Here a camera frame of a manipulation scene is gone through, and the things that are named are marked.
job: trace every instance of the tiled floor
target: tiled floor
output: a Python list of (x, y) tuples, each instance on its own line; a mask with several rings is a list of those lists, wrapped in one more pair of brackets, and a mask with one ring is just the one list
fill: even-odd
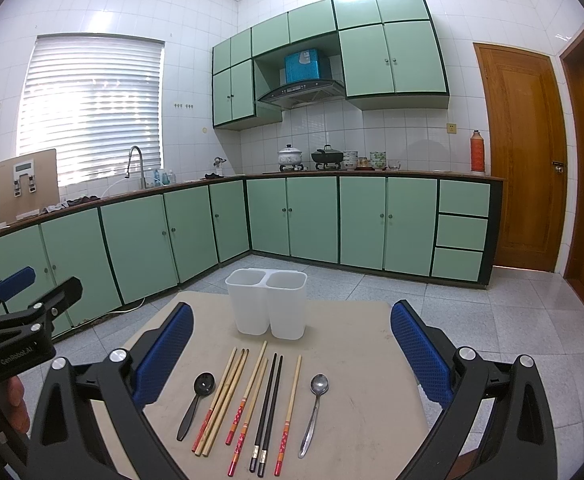
[[(584, 460), (584, 307), (557, 274), (494, 268), (488, 290), (392, 280), (354, 272), (306, 266), (262, 256), (247, 256), (215, 270), (184, 290), (227, 294), (225, 279), (241, 267), (302, 270), (307, 294), (316, 300), (408, 300), (423, 321), (441, 328), (456, 346), (469, 345), (487, 359), (512, 362), (517, 355), (534, 357), (546, 387), (558, 448), (558, 478), (568, 479)], [(141, 308), (109, 319), (56, 345), (57, 355), (73, 364), (102, 360), (123, 344), (176, 291)], [(26, 402), (34, 413), (49, 365), (22, 375)], [(421, 391), (430, 427), (440, 413)], [(480, 442), (490, 401), (476, 416), (464, 451)]]

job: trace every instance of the window blinds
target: window blinds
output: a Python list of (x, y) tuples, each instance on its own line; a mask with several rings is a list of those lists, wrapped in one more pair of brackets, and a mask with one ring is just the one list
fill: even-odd
[(133, 144), (146, 169), (160, 168), (162, 59), (157, 41), (40, 36), (21, 99), (17, 155), (56, 148), (59, 186), (122, 174)]

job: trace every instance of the spoon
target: spoon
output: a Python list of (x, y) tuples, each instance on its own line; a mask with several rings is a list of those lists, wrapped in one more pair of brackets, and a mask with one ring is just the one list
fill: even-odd
[(319, 414), (319, 401), (321, 400), (321, 395), (327, 392), (329, 389), (328, 378), (323, 374), (315, 375), (310, 382), (310, 390), (316, 396), (316, 401), (314, 402), (314, 409), (312, 410), (312, 416), (310, 417), (310, 423), (307, 425), (307, 430), (305, 430), (305, 436), (301, 443), (301, 449), (298, 452), (298, 457), (303, 458), (310, 447), (310, 442), (312, 441), (312, 435), (314, 434), (314, 426), (316, 425), (316, 417)]
[(194, 381), (194, 399), (190, 404), (183, 420), (181, 420), (181, 425), (179, 426), (179, 431), (176, 434), (176, 440), (179, 442), (185, 438), (189, 427), (192, 424), (192, 419), (194, 419), (194, 413), (197, 411), (198, 399), (201, 397), (207, 397), (214, 390), (214, 376), (210, 372), (203, 372)]

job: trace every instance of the spoon handle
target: spoon handle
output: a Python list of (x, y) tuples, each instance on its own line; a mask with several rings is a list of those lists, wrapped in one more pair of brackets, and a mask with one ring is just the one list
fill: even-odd
[(189, 427), (192, 425), (192, 419), (194, 419), (194, 413), (197, 411), (198, 396), (194, 396), (192, 403), (190, 404), (183, 420), (181, 420), (181, 425), (179, 426), (179, 431), (176, 434), (176, 440), (179, 442), (185, 438)]
[(307, 430), (305, 430), (305, 436), (301, 443), (301, 449), (298, 452), (298, 457), (303, 458), (310, 447), (310, 442), (312, 441), (312, 436), (314, 435), (314, 426), (316, 425), (316, 417), (319, 414), (319, 402), (321, 398), (316, 396), (316, 401), (314, 402), (314, 409), (312, 410), (312, 416), (310, 417), (310, 423), (307, 425)]

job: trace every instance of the blue box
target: blue box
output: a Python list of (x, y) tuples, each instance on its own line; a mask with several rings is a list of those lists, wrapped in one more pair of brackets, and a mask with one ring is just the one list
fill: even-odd
[(315, 48), (285, 56), (285, 82), (305, 79), (331, 79), (329, 58)]

